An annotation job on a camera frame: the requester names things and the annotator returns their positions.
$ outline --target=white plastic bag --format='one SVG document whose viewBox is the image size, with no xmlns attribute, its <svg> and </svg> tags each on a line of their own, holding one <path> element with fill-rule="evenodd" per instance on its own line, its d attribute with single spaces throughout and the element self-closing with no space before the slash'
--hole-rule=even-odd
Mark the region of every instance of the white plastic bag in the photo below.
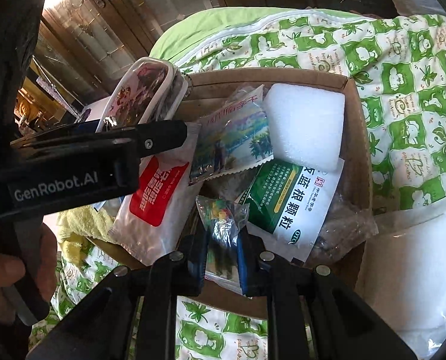
<svg viewBox="0 0 446 360">
<path fill-rule="evenodd" d="M 200 125 L 187 123 L 184 144 L 140 164 L 140 189 L 123 200 L 109 234 L 150 266 L 176 248 L 201 184 L 188 186 Z"/>
<path fill-rule="evenodd" d="M 446 198 L 375 217 L 356 291 L 428 359 L 446 339 Z"/>
<path fill-rule="evenodd" d="M 191 166 L 191 183 L 238 173 L 273 159 L 262 99 L 263 85 L 198 119 L 202 128 Z"/>
</svg>

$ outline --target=red packet label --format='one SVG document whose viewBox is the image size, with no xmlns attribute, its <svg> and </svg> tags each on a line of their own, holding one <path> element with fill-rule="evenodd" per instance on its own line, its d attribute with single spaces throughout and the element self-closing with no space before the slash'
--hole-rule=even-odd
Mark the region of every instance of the red packet label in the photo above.
<svg viewBox="0 0 446 360">
<path fill-rule="evenodd" d="M 173 192 L 189 162 L 161 171 L 157 158 L 148 162 L 140 176 L 140 188 L 131 197 L 130 212 L 152 226 L 159 226 Z"/>
</svg>

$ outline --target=screw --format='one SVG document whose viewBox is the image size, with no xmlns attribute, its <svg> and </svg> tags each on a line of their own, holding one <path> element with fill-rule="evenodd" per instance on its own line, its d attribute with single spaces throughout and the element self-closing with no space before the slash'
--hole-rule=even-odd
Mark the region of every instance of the screw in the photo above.
<svg viewBox="0 0 446 360">
<path fill-rule="evenodd" d="M 271 253 L 270 251 L 262 251 L 260 253 L 260 258 L 263 261 L 272 261 L 275 258 L 275 255 Z"/>
<path fill-rule="evenodd" d="M 117 277 L 120 278 L 121 276 L 125 276 L 128 273 L 128 267 L 126 266 L 119 266 L 114 268 L 113 270 L 113 274 Z"/>
<path fill-rule="evenodd" d="M 326 265 L 319 265 L 316 267 L 316 273 L 320 276 L 328 276 L 331 273 L 331 269 Z"/>
<path fill-rule="evenodd" d="M 180 261 L 184 257 L 184 254 L 180 251 L 172 251 L 170 253 L 170 260 L 171 261 Z"/>
<path fill-rule="evenodd" d="M 153 141 L 151 139 L 147 139 L 145 141 L 145 147 L 149 150 L 153 147 Z"/>
</svg>

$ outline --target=cartoon pencil case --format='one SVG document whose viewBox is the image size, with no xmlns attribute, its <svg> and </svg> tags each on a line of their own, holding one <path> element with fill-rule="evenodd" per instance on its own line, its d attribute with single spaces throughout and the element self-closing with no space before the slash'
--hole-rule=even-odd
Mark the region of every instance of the cartoon pencil case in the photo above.
<svg viewBox="0 0 446 360">
<path fill-rule="evenodd" d="M 110 96 L 96 132 L 171 119 L 188 89 L 169 62 L 143 57 L 125 73 Z"/>
</svg>

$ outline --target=cartoon pattern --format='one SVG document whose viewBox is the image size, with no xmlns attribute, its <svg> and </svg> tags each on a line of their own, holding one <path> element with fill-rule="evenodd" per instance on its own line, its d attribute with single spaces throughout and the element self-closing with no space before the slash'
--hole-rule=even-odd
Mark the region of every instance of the cartoon pattern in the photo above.
<svg viewBox="0 0 446 360">
<path fill-rule="evenodd" d="M 176 64 L 185 73 L 284 67 L 352 76 L 370 142 L 375 214 L 446 196 L 446 17 L 283 12 L 224 30 Z"/>
<path fill-rule="evenodd" d="M 33 326 L 29 347 L 33 347 L 65 317 L 118 263 L 87 241 L 87 254 L 80 268 L 58 256 L 57 289 L 46 320 Z M 191 299 L 178 297 L 176 307 L 177 360 L 267 360 L 268 326 L 266 321 L 242 317 L 213 309 Z M 134 342 L 130 359 L 135 358 Z"/>
</svg>

